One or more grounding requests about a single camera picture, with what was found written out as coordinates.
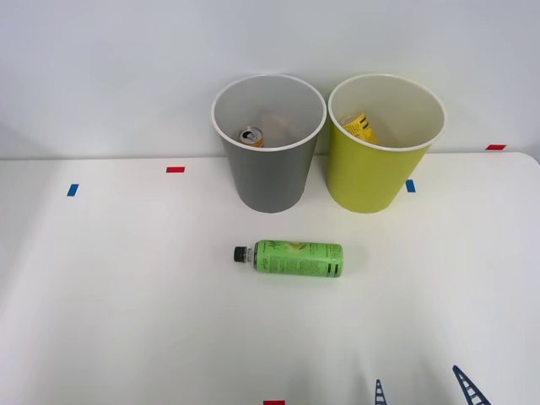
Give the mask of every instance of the green bottle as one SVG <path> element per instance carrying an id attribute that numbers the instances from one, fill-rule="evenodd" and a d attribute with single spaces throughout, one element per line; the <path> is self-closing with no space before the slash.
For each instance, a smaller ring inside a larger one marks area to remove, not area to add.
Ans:
<path id="1" fill-rule="evenodd" d="M 263 273 L 339 277 L 343 248 L 332 243 L 259 240 L 253 248 L 237 246 L 235 262 L 251 262 Z"/>

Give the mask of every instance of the trash bin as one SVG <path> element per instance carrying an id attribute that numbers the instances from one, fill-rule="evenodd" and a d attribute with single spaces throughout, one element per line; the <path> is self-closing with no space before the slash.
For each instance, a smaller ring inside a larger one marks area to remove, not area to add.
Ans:
<path id="1" fill-rule="evenodd" d="M 213 127 L 220 135 L 240 199 L 263 213 L 277 213 L 302 197 L 311 158 L 327 118 L 319 92 L 282 74 L 238 80 L 216 97 Z M 240 143 L 248 127 L 261 130 L 263 147 Z"/>
<path id="2" fill-rule="evenodd" d="M 445 109 L 420 84 L 390 74 L 350 78 L 331 93 L 328 190 L 342 207 L 376 213 L 388 207 L 429 146 L 443 132 Z M 345 131 L 364 112 L 380 144 Z"/>

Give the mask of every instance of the white wall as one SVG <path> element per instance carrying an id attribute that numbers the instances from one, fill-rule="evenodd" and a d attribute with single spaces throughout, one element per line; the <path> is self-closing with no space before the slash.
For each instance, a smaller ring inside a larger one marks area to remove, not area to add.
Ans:
<path id="1" fill-rule="evenodd" d="M 0 157 L 222 154 L 209 110 L 228 82 L 289 73 L 327 97 L 382 71 L 445 102 L 435 150 L 507 143 L 540 158 L 539 12 L 533 0 L 3 0 Z"/>

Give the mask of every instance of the black bottle cap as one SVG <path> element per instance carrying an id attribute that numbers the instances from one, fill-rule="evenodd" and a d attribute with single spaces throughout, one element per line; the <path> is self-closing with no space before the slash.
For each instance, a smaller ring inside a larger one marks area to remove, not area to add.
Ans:
<path id="1" fill-rule="evenodd" d="M 245 262 L 244 257 L 246 257 L 247 247 L 237 246 L 235 248 L 235 262 L 243 263 Z"/>

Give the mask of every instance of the soda can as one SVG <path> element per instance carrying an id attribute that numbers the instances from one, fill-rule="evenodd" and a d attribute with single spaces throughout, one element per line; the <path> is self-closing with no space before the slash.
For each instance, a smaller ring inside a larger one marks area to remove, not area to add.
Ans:
<path id="1" fill-rule="evenodd" d="M 262 131 L 257 127 L 245 127 L 238 133 L 238 142 L 254 148 L 261 148 Z"/>

